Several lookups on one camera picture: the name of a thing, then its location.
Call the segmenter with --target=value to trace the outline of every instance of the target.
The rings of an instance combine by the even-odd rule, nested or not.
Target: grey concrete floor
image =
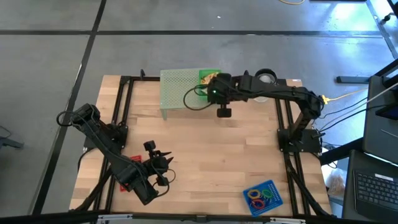
[[[377,13],[388,11],[372,0]],[[100,0],[0,1],[0,29],[87,29]],[[395,37],[396,19],[386,29]],[[108,1],[100,30],[343,30],[375,31],[365,3],[277,0]],[[0,35],[0,125],[25,142],[0,150],[0,217],[25,215],[56,136],[55,116],[65,109],[87,36]],[[337,97],[364,88],[337,85],[338,75],[371,76],[393,60],[380,37],[125,35],[97,36],[75,108],[95,103],[103,75],[158,76],[162,69],[220,67],[240,75],[271,68],[280,78],[299,78],[317,94]],[[328,113],[366,92],[325,107]],[[324,121],[317,121],[323,126]],[[360,137],[364,114],[330,129],[324,140],[344,144]],[[65,212],[84,137],[69,129],[44,207]]]

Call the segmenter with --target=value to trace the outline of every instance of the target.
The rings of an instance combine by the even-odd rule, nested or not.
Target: red object
[[[265,204],[261,199],[259,199],[259,198],[254,199],[253,201],[251,201],[251,203],[253,204],[253,207],[254,207],[255,209],[262,209],[262,208],[265,208],[265,207],[266,207],[266,204]]]
[[[133,160],[133,161],[136,161],[136,162],[141,162],[141,160],[142,160],[141,159],[141,155],[131,156],[130,159]],[[124,187],[122,187],[122,185],[119,185],[119,189],[120,189],[120,192],[126,192],[127,191],[126,189],[124,189]]]

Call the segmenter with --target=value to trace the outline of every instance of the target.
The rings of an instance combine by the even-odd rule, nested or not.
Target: green ring
[[[264,189],[261,193],[265,198],[272,198],[272,192],[270,190]]]

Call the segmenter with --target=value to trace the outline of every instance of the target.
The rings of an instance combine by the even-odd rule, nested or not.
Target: orange ring
[[[250,199],[261,198],[261,192],[260,192],[259,190],[257,190],[257,189],[251,189],[251,190],[248,191],[248,197],[249,197]]]
[[[261,203],[261,206],[257,206],[257,205],[256,205],[256,202]],[[254,207],[255,209],[263,209],[263,208],[266,206],[266,204],[265,204],[261,199],[259,199],[259,198],[254,199],[253,201],[251,201],[251,203],[253,204],[253,207]]]

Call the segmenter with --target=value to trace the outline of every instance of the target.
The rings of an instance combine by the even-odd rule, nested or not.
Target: yellow cable
[[[279,0],[280,2],[283,2],[283,3],[285,3],[285,4],[290,4],[290,5],[299,5],[299,4],[302,4],[303,2],[305,2],[305,0],[301,0],[300,2],[287,2],[287,1],[284,1],[284,0]]]
[[[368,88],[363,88],[363,89],[361,89],[361,90],[356,90],[356,91],[354,91],[354,92],[347,93],[347,94],[345,94],[345,95],[343,95],[343,96],[339,96],[339,97],[337,97],[337,98],[332,98],[332,99],[327,98],[327,97],[325,97],[324,95],[322,95],[322,99],[323,99],[323,101],[325,102],[325,104],[328,104],[329,101],[339,100],[339,99],[344,98],[344,97],[346,97],[346,96],[350,96],[350,95],[352,95],[352,94],[359,93],[359,92],[361,92],[361,91],[363,91],[363,90],[367,90],[367,89],[368,89]]]

